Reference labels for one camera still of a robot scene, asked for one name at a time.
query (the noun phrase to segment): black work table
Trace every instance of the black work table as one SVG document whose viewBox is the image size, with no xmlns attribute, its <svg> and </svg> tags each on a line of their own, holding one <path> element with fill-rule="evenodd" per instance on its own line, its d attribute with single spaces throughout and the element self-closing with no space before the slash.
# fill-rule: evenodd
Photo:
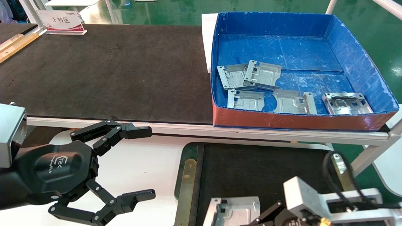
<svg viewBox="0 0 402 226">
<path fill-rule="evenodd" d="M 201 26 L 85 28 L 0 64 L 0 103 L 34 117 L 212 124 Z"/>
</svg>

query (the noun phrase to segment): black mat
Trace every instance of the black mat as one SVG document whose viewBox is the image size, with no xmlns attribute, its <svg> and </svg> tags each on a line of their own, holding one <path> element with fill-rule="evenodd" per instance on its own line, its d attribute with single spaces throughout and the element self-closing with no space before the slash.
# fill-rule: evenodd
<svg viewBox="0 0 402 226">
<path fill-rule="evenodd" d="M 201 26 L 85 25 L 0 65 L 0 103 L 30 116 L 212 124 Z"/>
<path fill-rule="evenodd" d="M 36 24 L 0 23 L 0 44 L 7 41 L 14 35 L 24 34 L 26 30 L 36 26 Z"/>
<path fill-rule="evenodd" d="M 299 176 L 320 193 L 331 193 L 322 176 L 325 150 L 232 144 L 198 144 L 196 183 L 198 201 L 190 212 L 190 226 L 202 226 L 213 197 L 258 196 L 261 212 L 285 201 L 283 183 Z"/>
</svg>

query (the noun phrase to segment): blue plastic liner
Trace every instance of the blue plastic liner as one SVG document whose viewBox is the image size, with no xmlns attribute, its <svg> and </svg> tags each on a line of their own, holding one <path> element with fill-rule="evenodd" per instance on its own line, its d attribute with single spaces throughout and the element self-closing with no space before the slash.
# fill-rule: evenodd
<svg viewBox="0 0 402 226">
<path fill-rule="evenodd" d="M 377 67 L 349 29 L 334 15 L 287 12 L 222 12 L 215 27 L 211 87 L 214 104 L 227 107 L 217 66 L 249 60 L 282 65 L 276 85 L 312 92 L 319 115 L 329 113 L 325 92 L 361 92 L 374 113 L 398 111 L 398 102 Z M 263 112 L 276 100 L 265 92 Z"/>
</svg>

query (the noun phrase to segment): gripper logo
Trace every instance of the gripper logo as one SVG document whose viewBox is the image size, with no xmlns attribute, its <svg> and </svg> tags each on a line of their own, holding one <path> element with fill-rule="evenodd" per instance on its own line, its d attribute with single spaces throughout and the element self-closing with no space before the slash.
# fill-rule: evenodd
<svg viewBox="0 0 402 226">
<path fill-rule="evenodd" d="M 50 164 L 49 164 L 49 173 L 51 173 L 53 171 L 53 167 L 55 167 L 57 165 L 57 168 L 62 168 L 62 165 L 65 165 L 67 163 L 67 156 L 59 156 L 57 157 L 57 155 L 55 154 L 53 156 L 53 158 L 50 160 Z"/>
</svg>

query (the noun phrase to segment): green floor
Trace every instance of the green floor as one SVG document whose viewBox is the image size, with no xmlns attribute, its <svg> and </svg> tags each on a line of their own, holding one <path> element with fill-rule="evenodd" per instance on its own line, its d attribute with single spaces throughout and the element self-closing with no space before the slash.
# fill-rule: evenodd
<svg viewBox="0 0 402 226">
<path fill-rule="evenodd" d="M 117 24 L 201 25 L 201 14 L 223 11 L 277 11 L 325 13 L 329 0 L 111 0 Z M 338 0 L 337 15 L 371 56 L 399 102 L 402 103 L 402 21 L 372 0 Z M 111 24 L 105 0 L 81 13 L 86 23 Z M 334 145 L 354 159 L 361 146 Z M 402 200 L 386 190 L 370 166 L 358 176 L 364 188 L 377 187 L 385 202 Z"/>
</svg>

